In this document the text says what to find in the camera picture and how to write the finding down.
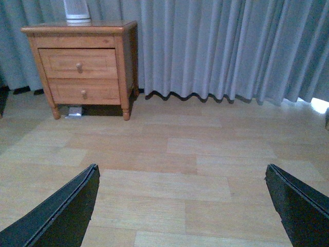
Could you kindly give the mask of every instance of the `nightstand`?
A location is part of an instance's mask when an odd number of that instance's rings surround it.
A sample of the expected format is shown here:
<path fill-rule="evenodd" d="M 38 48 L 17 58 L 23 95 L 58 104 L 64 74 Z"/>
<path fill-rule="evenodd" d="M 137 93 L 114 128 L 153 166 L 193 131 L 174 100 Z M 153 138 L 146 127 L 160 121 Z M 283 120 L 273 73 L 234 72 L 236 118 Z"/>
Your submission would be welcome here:
<path fill-rule="evenodd" d="M 58 104 L 121 105 L 138 96 L 137 22 L 45 23 L 23 27 L 55 119 Z"/>

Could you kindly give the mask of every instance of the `drawer knob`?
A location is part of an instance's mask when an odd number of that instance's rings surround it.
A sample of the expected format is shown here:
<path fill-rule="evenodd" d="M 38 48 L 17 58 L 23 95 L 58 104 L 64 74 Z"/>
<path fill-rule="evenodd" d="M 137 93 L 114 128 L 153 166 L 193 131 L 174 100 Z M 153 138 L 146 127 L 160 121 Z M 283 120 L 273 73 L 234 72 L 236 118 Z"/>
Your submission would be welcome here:
<path fill-rule="evenodd" d="M 78 73 L 81 74 L 82 73 L 82 63 L 77 63 L 76 67 L 78 69 Z"/>
<path fill-rule="evenodd" d="M 86 92 L 86 90 L 82 90 L 81 91 L 81 95 L 82 95 L 82 98 L 83 99 L 87 99 L 87 92 Z"/>

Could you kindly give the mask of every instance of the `wooden floor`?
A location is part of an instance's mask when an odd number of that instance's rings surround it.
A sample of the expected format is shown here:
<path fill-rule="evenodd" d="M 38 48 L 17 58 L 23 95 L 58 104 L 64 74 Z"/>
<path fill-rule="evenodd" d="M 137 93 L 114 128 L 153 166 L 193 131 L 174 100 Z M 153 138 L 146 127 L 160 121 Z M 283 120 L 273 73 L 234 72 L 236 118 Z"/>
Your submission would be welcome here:
<path fill-rule="evenodd" d="M 324 119 L 302 101 L 140 95 L 129 121 L 54 120 L 44 95 L 10 92 L 0 120 L 0 230 L 96 163 L 83 246 L 291 246 L 265 170 L 274 163 L 329 195 Z"/>

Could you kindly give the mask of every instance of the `curtain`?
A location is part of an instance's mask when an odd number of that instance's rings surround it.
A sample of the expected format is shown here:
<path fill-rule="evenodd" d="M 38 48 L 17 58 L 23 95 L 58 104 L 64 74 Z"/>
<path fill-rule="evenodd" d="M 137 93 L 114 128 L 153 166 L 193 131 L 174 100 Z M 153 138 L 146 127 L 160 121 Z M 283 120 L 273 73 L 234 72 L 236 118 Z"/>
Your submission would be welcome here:
<path fill-rule="evenodd" d="M 146 95 L 329 101 L 329 0 L 90 0 L 92 20 L 137 20 Z M 20 28 L 65 21 L 63 1 L 0 1 L 0 73 L 41 88 Z"/>

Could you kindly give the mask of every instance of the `wooden drawer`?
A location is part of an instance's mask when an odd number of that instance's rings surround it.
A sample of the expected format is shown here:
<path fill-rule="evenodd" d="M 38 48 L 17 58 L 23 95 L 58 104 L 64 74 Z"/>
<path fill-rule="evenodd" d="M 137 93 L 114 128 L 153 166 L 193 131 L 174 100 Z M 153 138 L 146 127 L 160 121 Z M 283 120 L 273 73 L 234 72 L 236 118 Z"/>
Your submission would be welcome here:
<path fill-rule="evenodd" d="M 115 48 L 114 37 L 106 34 L 36 34 L 38 48 Z"/>
<path fill-rule="evenodd" d="M 120 104 L 117 80 L 49 79 L 53 100 L 61 104 Z"/>
<path fill-rule="evenodd" d="M 118 79 L 114 49 L 39 49 L 47 78 Z"/>

